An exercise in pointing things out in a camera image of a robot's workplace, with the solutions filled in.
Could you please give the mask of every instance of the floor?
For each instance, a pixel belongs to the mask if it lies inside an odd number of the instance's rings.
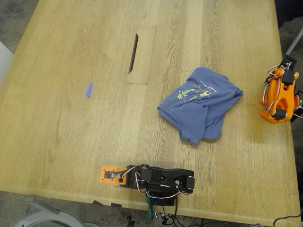
[[[11,51],[15,52],[27,23],[35,9],[38,0],[1,0],[0,1],[0,41]],[[292,22],[285,23],[280,29],[282,52],[285,52],[298,34],[303,25],[303,18],[297,18]],[[297,44],[291,56],[298,60],[295,69],[303,73],[303,39]],[[297,82],[297,88],[303,89],[303,79]],[[303,120],[297,119],[292,123],[294,151],[296,161],[303,164],[302,140]],[[0,192],[0,227],[12,227],[18,220],[35,211],[30,205],[23,202],[24,195],[8,192]],[[136,222],[135,226],[160,227],[161,221],[148,221],[145,211],[105,207],[103,205],[79,203],[72,201],[41,198],[54,208],[65,210],[80,218],[83,222],[91,222],[101,227],[125,227],[126,217],[131,215]],[[179,221],[188,226],[201,224],[201,219],[177,216]],[[239,223],[220,222],[208,224],[209,227],[242,227]]]

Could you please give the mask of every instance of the orange robot part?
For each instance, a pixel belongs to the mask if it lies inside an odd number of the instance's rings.
[[[272,123],[285,122],[292,118],[294,109],[299,105],[299,96],[294,96],[294,85],[299,73],[294,72],[292,84],[283,82],[284,69],[276,69],[273,73],[275,76],[272,75],[267,80],[269,84],[264,90],[263,99],[260,101],[267,108],[261,113],[261,116]],[[279,119],[275,117],[275,114],[281,110],[286,111],[286,116]]]
[[[117,174],[117,172],[126,172],[126,168],[119,166],[101,166],[100,171],[100,182],[106,183],[114,183],[125,185],[126,184],[126,175],[121,177],[121,174]]]

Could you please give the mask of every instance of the black cable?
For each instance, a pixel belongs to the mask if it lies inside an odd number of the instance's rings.
[[[175,219],[176,219],[176,215],[177,215],[177,209],[178,209],[178,196],[176,196],[175,214],[174,214],[174,216],[170,217],[172,219],[172,222],[169,224],[163,223],[163,225],[171,226],[172,224],[175,224],[175,226],[176,226]]]
[[[301,163],[299,163],[299,162],[295,162],[295,163],[301,167],[301,173],[303,173],[303,167],[302,167]]]
[[[199,225],[199,224],[193,224],[193,225],[190,225],[188,227],[192,227],[192,226],[205,226],[207,224],[214,224],[214,223],[223,223],[223,222],[225,222],[225,221],[212,221],[212,222],[207,222],[207,223],[203,224],[203,221],[204,221],[204,218],[202,219],[202,224],[201,225]]]
[[[179,225],[181,225],[182,227],[185,227],[184,225],[182,225],[182,224],[179,222],[179,220],[178,220],[177,217],[176,217],[176,219],[177,219],[177,222],[179,223]]]
[[[303,95],[303,91],[298,90],[298,91],[297,91],[297,95],[299,95],[299,93],[301,93],[301,94]]]
[[[204,225],[213,224],[213,223],[223,223],[223,222],[225,222],[225,221],[213,221],[213,222],[207,222]]]
[[[286,217],[282,217],[282,218],[277,218],[276,220],[274,220],[273,227],[275,227],[276,222],[279,221],[279,220],[287,219],[287,218],[298,218],[298,217],[302,216],[302,213],[303,213],[303,208],[301,209],[301,212],[300,212],[299,215],[296,215],[296,216],[286,216]]]

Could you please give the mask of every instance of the orange robot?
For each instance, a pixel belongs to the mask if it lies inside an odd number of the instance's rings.
[[[294,109],[299,105],[299,96],[294,95],[294,85],[299,73],[280,67],[272,73],[269,71],[268,85],[260,101],[266,110],[261,116],[272,123],[285,122],[292,118]]]

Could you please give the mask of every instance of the table surface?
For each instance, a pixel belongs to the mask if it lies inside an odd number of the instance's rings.
[[[137,31],[144,59],[131,75]],[[259,115],[280,60],[273,0],[40,0],[0,88],[0,190],[146,210],[144,194],[99,182],[101,165],[145,163],[195,172],[178,214],[263,225],[297,215],[290,123]],[[198,66],[244,96],[219,139],[191,146],[157,106]]]

